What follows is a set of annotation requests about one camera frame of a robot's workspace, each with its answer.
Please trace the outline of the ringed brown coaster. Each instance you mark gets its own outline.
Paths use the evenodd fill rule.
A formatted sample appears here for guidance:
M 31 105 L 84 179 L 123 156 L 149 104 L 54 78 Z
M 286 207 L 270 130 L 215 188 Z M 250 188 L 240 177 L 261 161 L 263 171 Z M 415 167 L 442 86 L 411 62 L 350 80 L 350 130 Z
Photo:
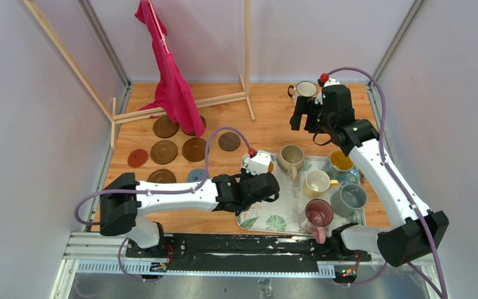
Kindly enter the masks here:
M 179 131 L 179 124 L 174 123 L 168 116 L 156 119 L 152 126 L 153 133 L 159 138 L 170 138 Z

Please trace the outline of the amber brown coaster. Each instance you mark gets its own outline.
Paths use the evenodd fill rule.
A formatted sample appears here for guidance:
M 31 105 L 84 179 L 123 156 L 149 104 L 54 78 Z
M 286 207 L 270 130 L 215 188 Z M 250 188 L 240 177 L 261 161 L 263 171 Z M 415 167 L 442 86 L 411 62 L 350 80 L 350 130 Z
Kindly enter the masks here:
M 150 150 L 150 158 L 160 165 L 173 162 L 178 155 L 177 145 L 170 140 L 162 140 L 155 143 Z

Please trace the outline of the blue coaster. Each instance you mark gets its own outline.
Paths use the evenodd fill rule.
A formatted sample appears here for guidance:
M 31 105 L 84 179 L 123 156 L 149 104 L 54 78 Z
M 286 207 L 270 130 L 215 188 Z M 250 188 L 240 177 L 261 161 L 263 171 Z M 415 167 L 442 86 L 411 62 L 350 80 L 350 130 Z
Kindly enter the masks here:
M 206 169 L 193 169 L 188 173 L 187 182 L 201 182 L 209 178 L 208 171 Z

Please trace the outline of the white enamel mug black rim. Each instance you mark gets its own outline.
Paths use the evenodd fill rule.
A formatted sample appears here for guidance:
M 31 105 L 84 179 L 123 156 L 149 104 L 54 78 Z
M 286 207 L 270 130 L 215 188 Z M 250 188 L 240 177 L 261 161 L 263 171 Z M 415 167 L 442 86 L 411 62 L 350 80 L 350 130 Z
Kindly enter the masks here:
M 318 93 L 318 86 L 312 81 L 303 80 L 296 85 L 289 85 L 287 93 L 293 99 L 293 105 L 296 106 L 298 97 L 315 97 Z

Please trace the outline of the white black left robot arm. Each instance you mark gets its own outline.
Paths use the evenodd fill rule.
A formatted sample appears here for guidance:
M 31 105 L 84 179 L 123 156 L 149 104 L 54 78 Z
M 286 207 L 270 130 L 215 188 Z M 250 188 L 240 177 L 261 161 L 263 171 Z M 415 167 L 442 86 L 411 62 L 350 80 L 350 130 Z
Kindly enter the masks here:
M 159 257 L 166 241 L 148 214 L 189 209 L 239 214 L 254 203 L 277 200 L 279 191 L 271 173 L 221 174 L 194 183 L 150 183 L 124 173 L 100 193 L 100 234 L 123 235 L 150 257 Z

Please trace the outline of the plain dark brown coaster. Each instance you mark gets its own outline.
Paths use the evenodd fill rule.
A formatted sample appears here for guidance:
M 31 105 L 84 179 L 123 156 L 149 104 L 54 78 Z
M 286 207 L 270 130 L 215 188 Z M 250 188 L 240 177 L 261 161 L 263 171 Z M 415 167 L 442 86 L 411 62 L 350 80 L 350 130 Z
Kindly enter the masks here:
M 175 174 L 172 171 L 162 168 L 162 169 L 153 171 L 148 176 L 147 182 L 170 184 L 170 183 L 176 183 L 177 179 Z

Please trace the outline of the dark wooden coaster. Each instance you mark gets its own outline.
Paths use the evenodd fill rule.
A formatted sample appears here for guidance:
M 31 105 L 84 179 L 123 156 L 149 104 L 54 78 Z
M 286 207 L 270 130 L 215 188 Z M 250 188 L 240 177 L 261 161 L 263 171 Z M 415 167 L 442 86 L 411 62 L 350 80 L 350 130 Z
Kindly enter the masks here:
M 218 145 L 224 151 L 235 151 L 241 145 L 241 138 L 234 132 L 226 132 L 219 137 Z
M 207 141 L 203 138 L 190 138 L 182 146 L 182 155 L 190 162 L 203 161 L 206 145 Z

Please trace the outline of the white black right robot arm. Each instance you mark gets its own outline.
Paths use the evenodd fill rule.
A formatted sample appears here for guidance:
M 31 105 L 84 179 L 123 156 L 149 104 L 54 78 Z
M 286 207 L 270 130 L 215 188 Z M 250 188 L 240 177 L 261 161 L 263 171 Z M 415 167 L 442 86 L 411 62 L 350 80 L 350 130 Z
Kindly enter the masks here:
M 298 96 L 289 121 L 298 131 L 327 133 L 333 144 L 350 158 L 380 198 L 392 227 L 380 229 L 357 224 L 335 229 L 332 255 L 346 260 L 356 250 L 380 254 L 399 267 L 437 249 L 449 225 L 443 211 L 432 211 L 412 190 L 379 142 L 379 133 L 366 119 L 356 119 L 350 90 L 341 84 L 322 88 L 318 97 Z

